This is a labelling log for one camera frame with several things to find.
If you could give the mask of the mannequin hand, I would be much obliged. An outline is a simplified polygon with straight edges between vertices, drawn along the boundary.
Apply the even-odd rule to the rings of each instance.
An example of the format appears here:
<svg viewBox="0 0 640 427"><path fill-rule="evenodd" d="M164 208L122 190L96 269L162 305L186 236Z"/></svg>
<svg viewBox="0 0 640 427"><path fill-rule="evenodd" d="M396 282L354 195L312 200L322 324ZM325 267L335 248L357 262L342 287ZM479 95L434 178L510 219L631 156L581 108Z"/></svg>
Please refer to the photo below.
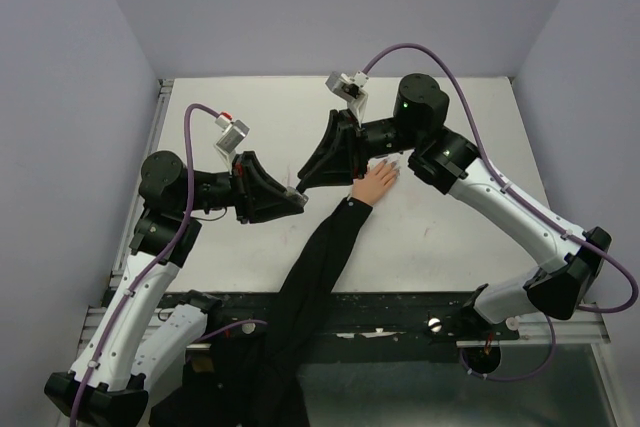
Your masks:
<svg viewBox="0 0 640 427"><path fill-rule="evenodd" d="M398 162L382 160L354 181L350 198L374 206L389 192L398 177Z"/></svg>

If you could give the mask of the black sleeve forearm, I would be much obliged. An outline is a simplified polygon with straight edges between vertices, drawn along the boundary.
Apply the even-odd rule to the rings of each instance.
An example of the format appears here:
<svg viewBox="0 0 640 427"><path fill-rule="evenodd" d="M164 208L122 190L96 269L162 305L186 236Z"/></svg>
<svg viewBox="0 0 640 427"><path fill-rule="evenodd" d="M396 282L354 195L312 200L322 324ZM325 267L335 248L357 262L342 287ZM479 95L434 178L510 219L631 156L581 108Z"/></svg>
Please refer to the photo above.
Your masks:
<svg viewBox="0 0 640 427"><path fill-rule="evenodd" d="M152 408L150 425L309 425L297 371L371 212L355 198L343 199L290 269L270 305L265 331L213 339L212 371L197 372L187 363L181 386Z"/></svg>

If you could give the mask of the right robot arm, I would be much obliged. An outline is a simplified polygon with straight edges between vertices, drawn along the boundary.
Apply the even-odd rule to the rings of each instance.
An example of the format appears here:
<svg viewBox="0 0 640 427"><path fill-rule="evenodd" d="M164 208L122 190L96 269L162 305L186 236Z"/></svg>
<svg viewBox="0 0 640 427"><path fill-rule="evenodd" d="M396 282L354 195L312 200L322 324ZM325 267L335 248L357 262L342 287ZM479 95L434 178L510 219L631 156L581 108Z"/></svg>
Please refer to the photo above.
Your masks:
<svg viewBox="0 0 640 427"><path fill-rule="evenodd" d="M568 320L599 275L610 235L554 214L492 171L479 148L446 127L449 96L421 73L403 77L393 114L364 122L364 73L332 73L331 93L347 107L333 110L319 145L298 173L297 189L349 185L373 158L408 152L408 166L425 184L471 207L517 242L535 261L532 272L476 289L459 316L462 331L480 339L509 317L541 312Z"/></svg>

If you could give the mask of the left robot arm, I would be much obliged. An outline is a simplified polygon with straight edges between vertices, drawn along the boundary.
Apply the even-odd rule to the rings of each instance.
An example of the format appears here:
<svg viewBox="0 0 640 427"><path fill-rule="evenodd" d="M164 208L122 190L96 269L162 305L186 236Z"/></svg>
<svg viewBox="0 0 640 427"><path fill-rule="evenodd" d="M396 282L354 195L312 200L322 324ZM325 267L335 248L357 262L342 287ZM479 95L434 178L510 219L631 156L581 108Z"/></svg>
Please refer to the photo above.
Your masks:
<svg viewBox="0 0 640 427"><path fill-rule="evenodd" d="M175 359L196 339L220 334L222 319L212 311L217 299L195 291L147 331L200 233L193 211L232 208L240 223L256 224L300 214L306 204L303 194L269 176L252 151L220 173L195 171L173 152L155 152L142 165L139 194L144 209L116 292L80 356L68 371L51 374L44 388L71 425L137 425Z"/></svg>

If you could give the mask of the glitter nail polish bottle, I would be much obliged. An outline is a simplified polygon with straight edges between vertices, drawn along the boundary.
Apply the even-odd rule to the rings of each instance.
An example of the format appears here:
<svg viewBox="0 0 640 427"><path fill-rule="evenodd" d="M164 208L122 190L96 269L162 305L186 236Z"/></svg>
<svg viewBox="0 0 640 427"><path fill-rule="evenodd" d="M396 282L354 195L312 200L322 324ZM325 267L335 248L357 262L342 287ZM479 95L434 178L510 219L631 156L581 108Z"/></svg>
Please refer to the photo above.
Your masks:
<svg viewBox="0 0 640 427"><path fill-rule="evenodd" d="M285 195L287 199L301 207L304 207L308 202L308 197L304 193L300 193L296 188L288 186L285 189Z"/></svg>

